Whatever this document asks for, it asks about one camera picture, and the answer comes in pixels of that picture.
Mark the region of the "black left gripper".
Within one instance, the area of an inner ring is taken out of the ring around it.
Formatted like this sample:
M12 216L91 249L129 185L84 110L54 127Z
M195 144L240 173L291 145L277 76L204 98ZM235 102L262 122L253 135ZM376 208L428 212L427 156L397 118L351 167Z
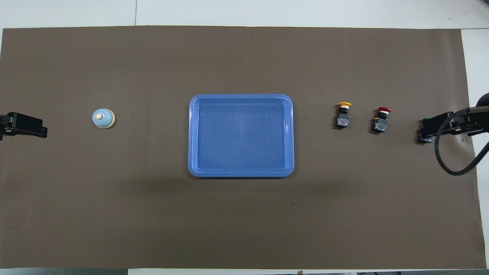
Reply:
M48 129L43 127L43 120L24 115L17 112L10 112L5 115L5 131L0 130L0 141L6 135L36 135L39 138L47 138Z

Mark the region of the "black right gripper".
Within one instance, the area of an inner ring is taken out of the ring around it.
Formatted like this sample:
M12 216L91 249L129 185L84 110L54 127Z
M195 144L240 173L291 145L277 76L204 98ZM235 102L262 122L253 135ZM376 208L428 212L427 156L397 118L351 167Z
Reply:
M438 128L454 112L445 112L440 115L424 119L419 129L419 139L432 139L437 135ZM467 114L451 118L442 129L441 134L458 135L467 133L467 136L475 136L488 132L489 112L469 111Z

